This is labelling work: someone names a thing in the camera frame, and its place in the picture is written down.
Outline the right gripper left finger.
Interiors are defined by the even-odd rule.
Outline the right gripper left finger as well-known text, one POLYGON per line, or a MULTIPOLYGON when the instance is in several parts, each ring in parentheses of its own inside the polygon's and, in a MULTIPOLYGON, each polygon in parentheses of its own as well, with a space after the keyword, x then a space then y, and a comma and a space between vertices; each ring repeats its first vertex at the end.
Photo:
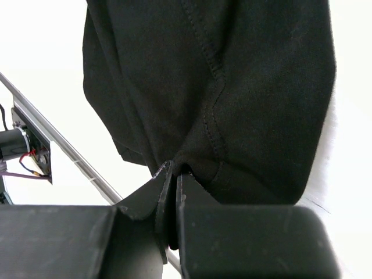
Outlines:
POLYGON ((1 277, 161 278, 172 171, 113 206, 1 206, 1 277))

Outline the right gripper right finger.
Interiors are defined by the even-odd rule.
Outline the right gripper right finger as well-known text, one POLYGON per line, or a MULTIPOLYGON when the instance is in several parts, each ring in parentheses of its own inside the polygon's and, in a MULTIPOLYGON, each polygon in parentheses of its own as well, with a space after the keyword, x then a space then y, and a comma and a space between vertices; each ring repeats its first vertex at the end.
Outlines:
POLYGON ((177 179, 184 278, 340 278, 314 211, 291 205, 222 205, 190 174, 177 179))

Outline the black skirt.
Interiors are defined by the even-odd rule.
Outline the black skirt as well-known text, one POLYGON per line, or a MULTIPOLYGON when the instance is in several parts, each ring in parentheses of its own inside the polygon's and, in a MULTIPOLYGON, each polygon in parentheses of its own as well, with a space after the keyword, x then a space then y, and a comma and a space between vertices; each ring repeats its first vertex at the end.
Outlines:
POLYGON ((295 204, 335 79, 328 1, 88 1, 83 88, 123 160, 295 204))

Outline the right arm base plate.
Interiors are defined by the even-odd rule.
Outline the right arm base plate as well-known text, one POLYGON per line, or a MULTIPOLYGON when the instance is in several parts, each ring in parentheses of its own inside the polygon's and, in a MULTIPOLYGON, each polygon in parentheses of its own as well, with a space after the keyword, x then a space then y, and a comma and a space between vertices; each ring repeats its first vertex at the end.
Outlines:
POLYGON ((50 144, 42 140, 34 128, 29 128, 22 117, 13 123, 12 128, 8 128, 4 107, 1 107, 1 121, 1 204, 12 204, 5 176, 52 182, 50 144), (7 162, 14 159, 27 174, 8 171, 7 162))

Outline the aluminium front rail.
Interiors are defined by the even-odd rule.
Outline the aluminium front rail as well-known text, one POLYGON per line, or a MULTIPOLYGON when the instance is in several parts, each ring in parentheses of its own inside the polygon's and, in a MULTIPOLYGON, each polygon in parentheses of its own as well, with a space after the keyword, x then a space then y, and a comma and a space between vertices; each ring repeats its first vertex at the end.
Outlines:
MULTIPOLYGON (((1 83, 11 92, 13 95, 14 107, 12 110, 13 121, 18 121, 19 117, 24 119, 24 122, 29 128, 34 128, 41 139, 47 144, 50 144, 50 154, 52 153, 52 145, 56 144, 79 168, 83 175, 88 178, 92 185, 98 190, 102 197, 108 202, 106 206, 113 206, 123 199, 108 183, 107 181, 76 151, 76 149, 61 135, 59 131, 32 105, 23 94, 6 78, 1 77, 1 83)), ((168 238, 171 241, 170 232, 173 229, 172 223, 172 190, 170 184, 170 195, 171 198, 167 204, 169 209, 168 216, 168 238)), ((171 264, 176 270, 180 270, 181 265, 177 257, 169 251, 167 251, 167 263, 171 264)))

